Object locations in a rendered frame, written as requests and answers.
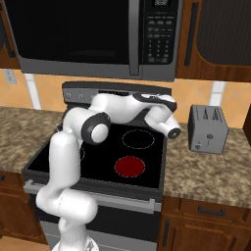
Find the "black glass-top stove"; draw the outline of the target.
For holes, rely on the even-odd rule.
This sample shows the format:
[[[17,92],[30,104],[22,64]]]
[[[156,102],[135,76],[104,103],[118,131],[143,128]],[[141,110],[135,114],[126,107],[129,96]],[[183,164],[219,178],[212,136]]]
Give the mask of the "black glass-top stove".
[[[26,164],[24,190],[30,194],[38,220],[52,251],[60,241],[57,216],[49,215],[36,206],[36,195],[49,181],[49,146],[51,137],[63,129],[66,113],[76,107],[87,109],[100,93],[128,96],[134,93],[170,95],[167,87],[110,82],[66,81],[62,85],[67,110],[55,132]],[[167,142],[170,138],[150,127],[142,110],[131,122],[111,124],[107,138],[98,145],[83,142],[79,149],[80,179],[74,190],[125,198],[163,197]]]

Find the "grey toaster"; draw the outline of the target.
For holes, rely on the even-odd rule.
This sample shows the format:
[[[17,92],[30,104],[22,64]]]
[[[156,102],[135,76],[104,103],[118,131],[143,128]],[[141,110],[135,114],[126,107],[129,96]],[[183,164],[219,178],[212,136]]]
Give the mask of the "grey toaster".
[[[224,152],[228,127],[221,107],[192,105],[187,130],[190,151],[210,154]]]

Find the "black oven door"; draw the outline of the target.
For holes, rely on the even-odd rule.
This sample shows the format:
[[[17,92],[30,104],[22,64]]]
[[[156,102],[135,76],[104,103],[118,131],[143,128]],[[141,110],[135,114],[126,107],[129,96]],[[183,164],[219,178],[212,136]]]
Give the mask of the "black oven door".
[[[161,203],[161,197],[152,199]],[[98,204],[97,216],[86,231],[100,251],[156,251],[160,212],[146,214]]]

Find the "black and grey microwave oven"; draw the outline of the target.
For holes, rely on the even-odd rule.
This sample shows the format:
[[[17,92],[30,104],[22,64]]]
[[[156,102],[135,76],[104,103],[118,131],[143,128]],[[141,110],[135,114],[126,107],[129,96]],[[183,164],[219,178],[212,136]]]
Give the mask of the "black and grey microwave oven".
[[[139,75],[129,73],[128,0],[3,0],[26,74],[173,81],[182,0],[139,0]]]

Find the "brown wooden drawer front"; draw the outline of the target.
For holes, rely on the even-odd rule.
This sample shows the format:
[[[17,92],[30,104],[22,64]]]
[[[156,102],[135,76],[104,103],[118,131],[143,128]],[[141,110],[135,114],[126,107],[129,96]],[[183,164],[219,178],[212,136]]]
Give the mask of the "brown wooden drawer front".
[[[199,205],[206,210],[219,211],[220,209],[225,209],[226,215],[220,217],[198,213]],[[184,217],[194,217],[196,219],[206,219],[237,226],[251,227],[251,209],[246,208],[166,196],[165,211]]]
[[[19,194],[24,191],[24,179],[21,174],[0,171],[0,176],[5,176],[0,180],[0,193]]]

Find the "brown base cupboard door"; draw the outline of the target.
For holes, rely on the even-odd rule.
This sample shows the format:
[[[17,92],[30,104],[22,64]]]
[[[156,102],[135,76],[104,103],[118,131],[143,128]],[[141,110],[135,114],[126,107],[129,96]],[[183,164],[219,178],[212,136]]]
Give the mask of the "brown base cupboard door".
[[[163,247],[166,219],[170,229]],[[157,251],[251,251],[251,227],[162,214]]]
[[[0,188],[0,238],[2,236],[47,243],[29,195],[19,189]]]

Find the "grey wall socket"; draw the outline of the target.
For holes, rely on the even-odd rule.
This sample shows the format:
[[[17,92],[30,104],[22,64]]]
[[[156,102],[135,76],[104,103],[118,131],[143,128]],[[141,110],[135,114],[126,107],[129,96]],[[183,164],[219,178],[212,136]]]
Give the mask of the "grey wall socket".
[[[14,72],[11,69],[4,69],[4,76],[8,84],[16,84]]]

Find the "brown wall cupboard door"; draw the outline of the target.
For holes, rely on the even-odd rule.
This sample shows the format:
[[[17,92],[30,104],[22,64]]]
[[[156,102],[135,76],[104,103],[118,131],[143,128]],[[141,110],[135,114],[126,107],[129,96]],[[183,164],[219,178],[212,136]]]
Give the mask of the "brown wall cupboard door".
[[[10,42],[11,49],[15,52],[16,54],[16,49],[15,49],[15,44],[14,40],[12,37],[12,33],[10,30],[9,22],[7,19],[7,14],[4,9],[4,3],[3,0],[0,0],[0,14],[2,15],[3,23],[8,35],[8,39]],[[10,58],[7,53],[6,46],[3,46],[3,49],[0,51],[0,69],[14,69],[14,70],[19,70],[20,64],[18,60],[18,56],[16,55],[15,58]]]
[[[190,66],[184,65],[198,2]],[[251,0],[182,0],[176,77],[251,82]]]

